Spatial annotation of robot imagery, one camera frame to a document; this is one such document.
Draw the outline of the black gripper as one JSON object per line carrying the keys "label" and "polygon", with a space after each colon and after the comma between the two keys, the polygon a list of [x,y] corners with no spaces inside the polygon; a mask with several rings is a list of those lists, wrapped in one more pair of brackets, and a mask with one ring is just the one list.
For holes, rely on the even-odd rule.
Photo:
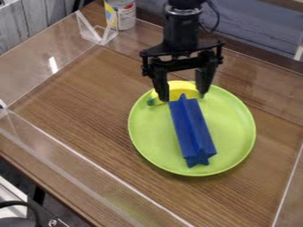
{"label": "black gripper", "polygon": [[150,76],[159,99],[170,101],[167,72],[195,68],[195,87],[203,97],[210,90],[217,67],[223,63],[223,43],[201,41],[201,7],[166,7],[162,43],[141,52],[142,74]]}

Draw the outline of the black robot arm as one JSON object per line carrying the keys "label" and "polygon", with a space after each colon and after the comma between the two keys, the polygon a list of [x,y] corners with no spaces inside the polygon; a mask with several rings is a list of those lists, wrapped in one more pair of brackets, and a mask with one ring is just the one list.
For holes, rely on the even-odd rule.
{"label": "black robot arm", "polygon": [[211,0],[169,0],[163,6],[162,43],[141,52],[142,75],[151,78],[163,102],[171,99],[167,81],[170,72],[194,69],[195,87],[203,96],[211,88],[217,68],[223,63],[225,43],[215,39],[199,41],[203,3],[214,9],[217,21],[221,21],[221,14]]}

